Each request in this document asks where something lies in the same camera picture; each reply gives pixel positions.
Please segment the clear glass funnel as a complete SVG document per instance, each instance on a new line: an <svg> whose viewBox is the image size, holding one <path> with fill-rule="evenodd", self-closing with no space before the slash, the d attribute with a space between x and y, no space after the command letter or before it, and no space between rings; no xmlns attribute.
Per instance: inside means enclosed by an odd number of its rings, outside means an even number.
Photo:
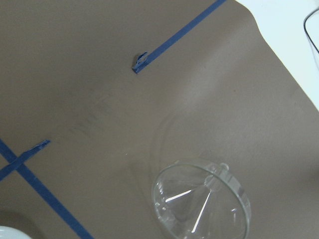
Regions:
<svg viewBox="0 0 319 239"><path fill-rule="evenodd" d="M170 114L150 144L150 201L170 239L246 239L251 204L233 159L206 119Z"/></svg>

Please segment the brown paper table cover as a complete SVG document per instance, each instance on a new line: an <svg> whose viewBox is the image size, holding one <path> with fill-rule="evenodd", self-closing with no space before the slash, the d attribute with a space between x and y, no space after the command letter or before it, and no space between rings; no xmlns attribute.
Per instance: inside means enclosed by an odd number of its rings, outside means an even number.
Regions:
<svg viewBox="0 0 319 239"><path fill-rule="evenodd" d="M3 0L0 137L96 239L163 239L151 200L178 159L225 162L252 239L319 236L319 114L229 0L141 73L208 0Z"/></svg>

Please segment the white enamel mug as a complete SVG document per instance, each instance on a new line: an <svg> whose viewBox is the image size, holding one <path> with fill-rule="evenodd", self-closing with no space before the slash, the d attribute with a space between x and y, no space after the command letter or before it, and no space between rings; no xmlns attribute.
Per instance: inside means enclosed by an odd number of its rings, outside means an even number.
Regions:
<svg viewBox="0 0 319 239"><path fill-rule="evenodd" d="M26 233L6 226L0 227L0 239L31 239Z"/></svg>

